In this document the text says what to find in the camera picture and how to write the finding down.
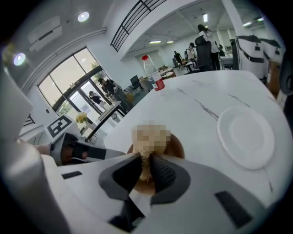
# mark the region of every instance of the railing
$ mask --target railing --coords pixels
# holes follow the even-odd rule
[[[31,124],[35,124],[35,122],[33,121],[31,115],[29,115],[27,117],[27,120],[24,122],[24,125],[23,126],[27,126],[27,125],[31,125]]]
[[[118,52],[132,30],[157,6],[166,0],[139,0],[118,28],[111,46]]]

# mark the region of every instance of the air conditioner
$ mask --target air conditioner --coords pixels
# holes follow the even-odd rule
[[[53,17],[44,23],[40,24],[33,31],[31,31],[27,38],[31,43],[29,51],[39,51],[45,45],[56,39],[62,34],[62,26],[60,17]]]

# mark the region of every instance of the white plate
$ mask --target white plate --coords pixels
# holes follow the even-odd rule
[[[225,110],[217,122],[220,141],[228,155],[241,166],[258,169],[274,153],[275,138],[268,121],[248,107]]]

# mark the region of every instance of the ceiling light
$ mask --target ceiling light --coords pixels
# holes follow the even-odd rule
[[[248,26],[248,25],[250,25],[250,24],[251,24],[251,22],[247,22],[247,23],[245,23],[243,26],[246,27],[246,26]]]
[[[78,16],[77,20],[78,20],[79,22],[84,22],[84,21],[86,21],[89,17],[90,17],[90,14],[89,14],[88,12],[83,12],[83,13],[81,13],[81,14]]]
[[[207,14],[203,14],[202,17],[203,17],[203,21],[207,22]]]
[[[14,57],[13,63],[14,63],[15,66],[19,66],[24,62],[25,59],[26,59],[25,54],[24,53],[19,53]]]
[[[156,43],[161,43],[161,41],[150,41],[150,44],[156,44]]]

